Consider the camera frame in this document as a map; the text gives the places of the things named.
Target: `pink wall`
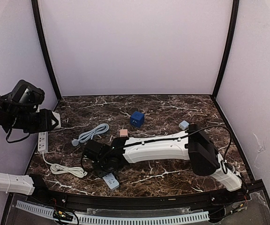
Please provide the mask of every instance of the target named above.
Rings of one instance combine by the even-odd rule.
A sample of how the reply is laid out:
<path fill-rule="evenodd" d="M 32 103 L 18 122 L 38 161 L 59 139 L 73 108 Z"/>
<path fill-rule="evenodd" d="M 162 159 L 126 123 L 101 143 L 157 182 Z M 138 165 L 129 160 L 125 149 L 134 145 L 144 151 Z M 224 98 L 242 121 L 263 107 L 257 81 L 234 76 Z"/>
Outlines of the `pink wall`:
<path fill-rule="evenodd" d="M 270 1 L 240 1 L 218 102 L 270 196 Z"/>
<path fill-rule="evenodd" d="M 40 1 L 64 96 L 212 93 L 232 0 Z"/>
<path fill-rule="evenodd" d="M 0 94 L 10 92 L 20 79 L 45 91 L 43 106 L 53 108 L 56 97 L 45 68 L 29 0 L 0 0 Z M 12 138 L 21 137 L 21 132 Z M 37 136 L 8 144 L 0 128 L 0 172 L 24 174 Z M 0 192 L 0 221 L 7 194 Z"/>

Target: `electrical outlet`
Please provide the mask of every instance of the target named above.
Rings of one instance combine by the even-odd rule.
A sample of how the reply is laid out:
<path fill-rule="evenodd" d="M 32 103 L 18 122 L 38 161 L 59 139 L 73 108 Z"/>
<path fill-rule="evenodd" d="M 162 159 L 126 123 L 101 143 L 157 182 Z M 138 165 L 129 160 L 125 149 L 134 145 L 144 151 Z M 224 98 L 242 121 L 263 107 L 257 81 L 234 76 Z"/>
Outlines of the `electrical outlet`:
<path fill-rule="evenodd" d="M 40 132 L 38 134 L 38 152 L 41 154 L 45 154 L 48 152 L 48 133 L 47 132 Z"/>
<path fill-rule="evenodd" d="M 111 190 L 115 190 L 120 186 L 119 182 L 116 180 L 115 176 L 112 173 L 104 176 L 103 180 Z"/>

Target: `white cable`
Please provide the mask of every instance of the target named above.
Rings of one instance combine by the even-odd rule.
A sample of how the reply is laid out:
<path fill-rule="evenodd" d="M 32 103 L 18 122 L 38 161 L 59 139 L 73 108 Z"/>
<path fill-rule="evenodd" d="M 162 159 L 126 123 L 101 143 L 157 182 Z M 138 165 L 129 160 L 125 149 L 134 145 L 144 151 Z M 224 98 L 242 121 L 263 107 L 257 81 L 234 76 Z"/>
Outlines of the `white cable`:
<path fill-rule="evenodd" d="M 102 123 L 98 125 L 96 128 L 92 129 L 91 131 L 87 131 L 79 135 L 78 139 L 73 139 L 71 141 L 73 146 L 78 146 L 79 143 L 85 143 L 89 139 L 93 139 L 94 135 L 101 135 L 106 133 L 109 130 L 109 125 L 106 123 Z"/>
<path fill-rule="evenodd" d="M 84 171 L 81 167 L 67 167 L 59 164 L 52 164 L 45 160 L 45 155 L 42 154 L 42 158 L 45 161 L 46 164 L 51 165 L 50 170 L 53 174 L 64 174 L 64 173 L 71 173 L 72 175 L 83 178 L 87 175 L 87 172 Z"/>

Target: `blue cube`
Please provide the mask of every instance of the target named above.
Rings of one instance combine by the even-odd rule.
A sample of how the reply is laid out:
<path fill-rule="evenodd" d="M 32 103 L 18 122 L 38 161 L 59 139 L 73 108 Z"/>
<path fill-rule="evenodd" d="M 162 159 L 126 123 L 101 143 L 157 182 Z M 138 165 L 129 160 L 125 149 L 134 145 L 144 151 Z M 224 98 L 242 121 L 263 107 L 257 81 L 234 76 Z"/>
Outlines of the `blue cube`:
<path fill-rule="evenodd" d="M 130 124 L 133 125 L 134 127 L 140 128 L 143 123 L 144 123 L 144 114 L 135 111 L 130 118 Z"/>
<path fill-rule="evenodd" d="M 183 120 L 180 124 L 179 124 L 179 127 L 182 129 L 182 130 L 186 130 L 189 126 L 189 123 L 185 120 Z"/>

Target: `brown marble surface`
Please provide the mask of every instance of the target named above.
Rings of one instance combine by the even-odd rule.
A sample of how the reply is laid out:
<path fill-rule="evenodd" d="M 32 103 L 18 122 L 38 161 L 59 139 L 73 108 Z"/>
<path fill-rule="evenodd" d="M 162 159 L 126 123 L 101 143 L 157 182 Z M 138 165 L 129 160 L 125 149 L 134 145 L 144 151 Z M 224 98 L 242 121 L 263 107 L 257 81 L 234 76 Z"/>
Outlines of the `brown marble surface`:
<path fill-rule="evenodd" d="M 129 124 L 134 111 L 145 114 L 141 128 Z M 101 123 L 108 123 L 110 131 L 97 136 L 96 141 L 110 144 L 119 136 L 120 129 L 128 129 L 129 136 L 151 137 L 169 135 L 180 131 L 178 124 L 183 120 L 196 123 L 200 127 L 223 125 L 223 120 L 212 100 L 206 95 L 141 95 L 141 96 L 88 96 L 65 97 L 56 112 L 61 115 L 62 129 L 49 132 L 49 152 L 45 158 L 50 163 L 66 166 L 80 166 L 83 145 L 73 147 L 71 140 L 79 134 L 93 129 Z M 228 144 L 228 133 L 222 128 L 206 130 L 221 153 Z M 227 160 L 239 172 L 243 172 L 249 182 L 246 168 L 240 154 L 232 144 Z M 84 159 L 84 167 L 89 171 L 91 161 Z M 111 191 L 92 172 L 82 179 L 71 174 L 53 175 L 42 156 L 35 153 L 28 168 L 28 174 L 41 174 L 51 190 L 66 193 L 150 197 L 184 195 L 224 188 L 211 177 L 200 177 L 192 172 L 190 162 L 178 159 L 145 161 L 132 164 L 118 171 L 116 175 L 120 187 Z"/>

